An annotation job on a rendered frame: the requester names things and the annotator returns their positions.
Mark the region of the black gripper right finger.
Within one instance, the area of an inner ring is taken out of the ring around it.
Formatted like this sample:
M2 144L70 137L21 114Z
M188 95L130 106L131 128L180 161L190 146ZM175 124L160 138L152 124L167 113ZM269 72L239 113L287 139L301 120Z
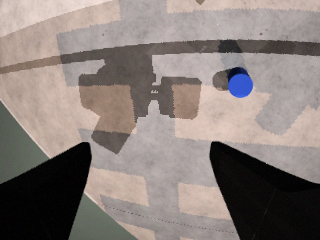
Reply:
M209 160L240 240L320 240L320 184L220 141Z

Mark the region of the dark blue cylinder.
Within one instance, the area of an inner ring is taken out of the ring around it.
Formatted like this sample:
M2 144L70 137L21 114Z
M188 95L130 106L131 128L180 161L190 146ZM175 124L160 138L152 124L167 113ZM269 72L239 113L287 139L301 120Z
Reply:
M232 96L241 99L247 97L252 92L252 80L248 76L248 72L240 67L235 67L229 71L228 89Z

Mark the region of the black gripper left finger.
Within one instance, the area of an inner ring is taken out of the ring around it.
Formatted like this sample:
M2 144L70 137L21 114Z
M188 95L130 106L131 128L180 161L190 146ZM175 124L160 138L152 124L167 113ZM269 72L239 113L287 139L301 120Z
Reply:
M69 240L91 160L83 141L0 184L0 240Z

